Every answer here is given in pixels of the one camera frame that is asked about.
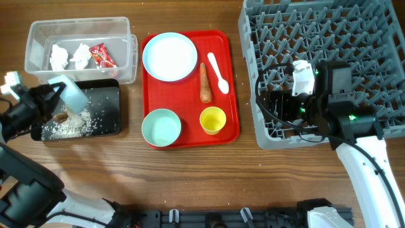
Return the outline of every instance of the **white spoon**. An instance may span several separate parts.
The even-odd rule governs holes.
[[[213,66],[215,74],[218,77],[218,87],[220,88],[220,91],[224,94],[227,94],[229,92],[229,84],[221,76],[221,72],[220,72],[220,69],[218,68],[218,64],[216,63],[214,53],[208,53],[208,60],[211,63],[211,65]]]

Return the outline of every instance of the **wooden table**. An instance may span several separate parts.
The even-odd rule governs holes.
[[[15,150],[55,172],[66,188],[123,205],[161,210],[294,206],[300,200],[326,198],[353,207],[356,227],[364,227],[349,176],[329,144],[276,151],[264,151],[256,144],[249,79],[237,26],[242,1],[5,1],[0,4],[0,75],[18,70],[29,86],[37,81],[24,72],[25,46],[30,25],[37,20],[125,16],[139,44],[148,34],[169,31],[219,29],[230,39],[241,124],[235,142],[175,151],[150,148],[140,132],[139,61],[135,83],[121,87],[121,134],[47,143],[23,136],[9,142]],[[403,9],[405,4],[399,2],[396,7]],[[405,16],[399,13],[398,17],[405,25]],[[394,175],[405,193],[404,139],[388,139],[387,144]]]

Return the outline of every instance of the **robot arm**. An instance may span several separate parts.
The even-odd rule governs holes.
[[[385,141],[376,136],[369,136],[358,138],[357,142],[357,145],[363,148],[385,172],[403,216],[404,200],[392,175]],[[366,226],[370,228],[400,227],[401,223],[393,199],[373,164],[358,150],[347,144],[341,144],[336,152],[349,174]]]
[[[404,227],[404,201],[388,163],[383,130],[373,108],[354,105],[350,65],[321,62],[316,76],[304,60],[274,67],[286,67],[294,86],[292,91],[267,92],[265,103],[259,95],[261,79],[256,81],[256,103],[266,121],[274,119],[299,132],[328,137],[350,176],[366,226]],[[290,123],[300,118],[317,125],[319,132]],[[345,227],[335,215],[312,208],[306,215],[308,227]]]
[[[5,145],[10,139],[29,132],[30,127],[40,127],[52,119],[52,112],[66,85],[70,97],[72,94],[80,97],[81,91],[66,80],[28,89],[22,85],[17,72],[9,72],[6,84],[1,86],[3,94],[12,94],[19,101],[0,115],[0,190],[8,177],[18,180],[0,199],[0,223],[8,227],[38,227],[44,223],[64,222],[99,228],[131,223],[118,203],[69,192],[50,170]],[[80,109],[87,101],[72,103],[78,104],[74,108]]]

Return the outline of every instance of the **gray dish rack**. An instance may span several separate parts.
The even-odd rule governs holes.
[[[251,108],[258,145],[263,149],[297,148],[317,143],[302,140],[294,129],[266,122],[257,106],[258,72],[270,65],[308,60],[340,60],[352,67],[356,104],[374,107],[384,137],[405,136],[405,40],[389,0],[317,0],[291,3],[244,0],[238,26],[251,86]],[[259,89],[291,89],[283,69],[264,74]],[[306,126],[316,129],[317,126]],[[302,135],[309,141],[321,137]]]

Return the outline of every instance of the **carrot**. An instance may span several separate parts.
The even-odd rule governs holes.
[[[200,92],[201,102],[210,103],[213,97],[211,95],[211,89],[209,89],[207,70],[205,68],[204,63],[200,64],[200,81],[201,81],[201,92]]]

